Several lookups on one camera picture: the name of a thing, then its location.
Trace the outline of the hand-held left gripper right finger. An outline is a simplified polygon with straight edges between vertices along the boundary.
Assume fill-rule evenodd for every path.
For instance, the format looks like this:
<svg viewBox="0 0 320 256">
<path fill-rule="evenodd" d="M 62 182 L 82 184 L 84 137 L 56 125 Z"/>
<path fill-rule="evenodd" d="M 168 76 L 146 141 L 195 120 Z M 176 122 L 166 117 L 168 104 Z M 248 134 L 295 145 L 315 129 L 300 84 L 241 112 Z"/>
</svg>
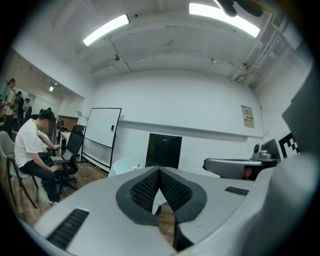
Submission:
<svg viewBox="0 0 320 256">
<path fill-rule="evenodd" d="M 200 185 L 206 192 L 207 202 L 192 221 L 174 225 L 173 246 L 181 251 L 199 243 L 217 230 L 235 212 L 246 198 L 244 195 L 226 191 L 228 187 L 251 190 L 254 182 L 249 180 L 227 179 L 208 174 L 206 171 L 193 173 L 169 168 L 174 174 Z"/>
</svg>

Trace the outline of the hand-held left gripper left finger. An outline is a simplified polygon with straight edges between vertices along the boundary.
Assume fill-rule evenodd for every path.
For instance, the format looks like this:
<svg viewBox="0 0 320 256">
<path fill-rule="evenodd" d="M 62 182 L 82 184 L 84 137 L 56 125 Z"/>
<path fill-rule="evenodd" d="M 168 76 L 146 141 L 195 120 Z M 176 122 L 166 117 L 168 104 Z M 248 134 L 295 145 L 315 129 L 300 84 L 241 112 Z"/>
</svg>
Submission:
<svg viewBox="0 0 320 256">
<path fill-rule="evenodd" d="M 154 225 L 134 223 L 119 209 L 116 192 L 126 181 L 149 168 L 99 179 L 88 183 L 54 205 L 34 225 L 34 230 L 48 238 L 74 209 L 89 214 L 66 247 L 77 256 L 172 256 L 174 248 Z"/>
</svg>

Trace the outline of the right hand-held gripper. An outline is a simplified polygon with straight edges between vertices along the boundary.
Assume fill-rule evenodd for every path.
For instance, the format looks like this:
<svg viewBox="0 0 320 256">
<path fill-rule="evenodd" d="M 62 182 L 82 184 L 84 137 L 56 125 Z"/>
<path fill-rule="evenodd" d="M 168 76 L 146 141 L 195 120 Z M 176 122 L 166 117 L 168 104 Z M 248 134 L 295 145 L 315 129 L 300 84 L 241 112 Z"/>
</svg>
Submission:
<svg viewBox="0 0 320 256">
<path fill-rule="evenodd" d="M 202 168 L 225 179 L 242 179 L 245 169 L 263 165 L 276 166 L 288 157 L 300 153 L 291 132 L 283 132 L 265 143 L 254 146 L 251 160 L 207 158 Z"/>
</svg>

